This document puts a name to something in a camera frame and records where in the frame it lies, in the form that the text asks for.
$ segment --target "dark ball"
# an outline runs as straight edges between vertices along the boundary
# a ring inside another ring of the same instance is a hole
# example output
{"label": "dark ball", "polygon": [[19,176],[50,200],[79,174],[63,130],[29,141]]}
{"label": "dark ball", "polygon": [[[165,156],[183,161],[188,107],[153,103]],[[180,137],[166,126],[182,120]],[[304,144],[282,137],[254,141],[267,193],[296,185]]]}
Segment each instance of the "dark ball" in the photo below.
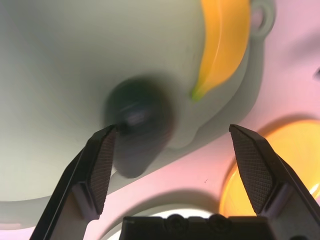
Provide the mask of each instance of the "dark ball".
{"label": "dark ball", "polygon": [[118,130],[114,166],[126,178],[144,173],[168,144],[174,127],[166,95],[143,78],[124,81],[112,91],[107,118]]}

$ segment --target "pink surface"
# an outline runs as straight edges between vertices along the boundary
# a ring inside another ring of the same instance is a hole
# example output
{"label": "pink surface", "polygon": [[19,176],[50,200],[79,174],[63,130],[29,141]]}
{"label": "pink surface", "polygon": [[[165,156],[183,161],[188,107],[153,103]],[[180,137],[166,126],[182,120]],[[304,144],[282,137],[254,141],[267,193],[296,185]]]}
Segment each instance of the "pink surface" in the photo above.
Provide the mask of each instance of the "pink surface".
{"label": "pink surface", "polygon": [[[275,26],[266,40],[264,76],[255,106],[240,123],[259,130],[291,115],[320,119],[320,1],[277,0]],[[221,195],[233,158],[229,134],[108,195],[100,220],[89,224],[85,240],[98,240],[112,221],[160,193],[188,189]],[[0,240],[25,240],[32,229],[0,231]]]}

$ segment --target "yellow plate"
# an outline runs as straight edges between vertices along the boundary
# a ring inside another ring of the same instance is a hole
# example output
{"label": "yellow plate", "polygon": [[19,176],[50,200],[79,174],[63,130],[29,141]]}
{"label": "yellow plate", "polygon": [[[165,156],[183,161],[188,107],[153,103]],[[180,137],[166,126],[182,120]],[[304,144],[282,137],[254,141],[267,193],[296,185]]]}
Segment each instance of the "yellow plate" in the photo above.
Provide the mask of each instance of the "yellow plate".
{"label": "yellow plate", "polygon": [[[264,137],[274,151],[294,169],[312,196],[320,197],[320,121],[292,122]],[[224,184],[219,213],[226,217],[256,215],[236,164]]]}

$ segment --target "screw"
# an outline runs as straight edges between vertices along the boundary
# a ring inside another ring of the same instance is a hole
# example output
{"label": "screw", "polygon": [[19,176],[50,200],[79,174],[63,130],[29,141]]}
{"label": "screw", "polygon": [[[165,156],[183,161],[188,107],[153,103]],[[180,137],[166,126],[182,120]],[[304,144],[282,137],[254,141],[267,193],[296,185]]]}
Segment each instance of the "screw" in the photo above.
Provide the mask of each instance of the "screw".
{"label": "screw", "polygon": [[224,234],[231,230],[232,222],[220,214],[214,214],[208,219],[208,224],[216,233]]}
{"label": "screw", "polygon": [[181,236],[188,230],[188,222],[179,214],[173,214],[166,219],[166,229],[169,233]]}

